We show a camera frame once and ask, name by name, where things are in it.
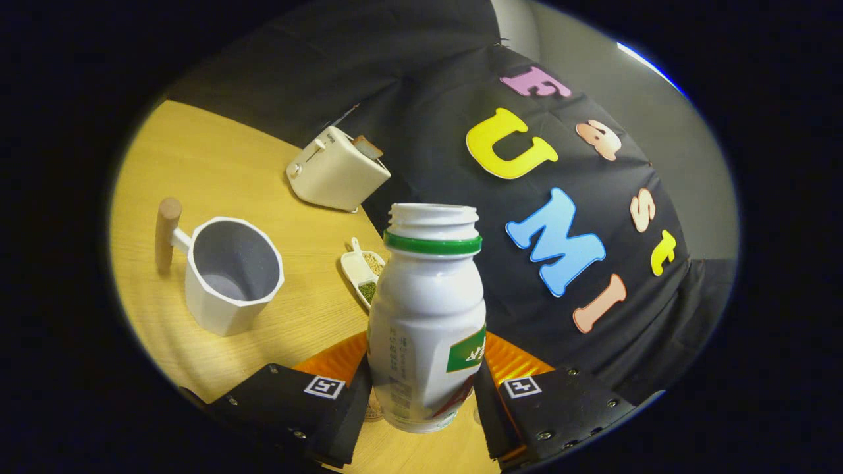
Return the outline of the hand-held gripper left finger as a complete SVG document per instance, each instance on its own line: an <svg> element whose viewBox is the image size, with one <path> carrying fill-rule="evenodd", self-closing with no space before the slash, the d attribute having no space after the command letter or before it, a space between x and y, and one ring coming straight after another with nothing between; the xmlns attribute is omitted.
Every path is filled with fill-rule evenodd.
<svg viewBox="0 0 843 474"><path fill-rule="evenodd" d="M372 387L361 331L292 368L265 364L211 402L181 393L237 434L340 469L352 462Z"/></svg>

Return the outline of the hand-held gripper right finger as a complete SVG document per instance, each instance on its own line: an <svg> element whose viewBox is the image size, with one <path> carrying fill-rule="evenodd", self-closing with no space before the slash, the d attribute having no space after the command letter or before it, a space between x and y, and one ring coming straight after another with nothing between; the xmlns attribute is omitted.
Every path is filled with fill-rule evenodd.
<svg viewBox="0 0 843 474"><path fill-rule="evenodd" d="M662 396L656 391L631 403L578 366L553 368L491 332L474 392L489 456L502 470L538 468L572 455Z"/></svg>

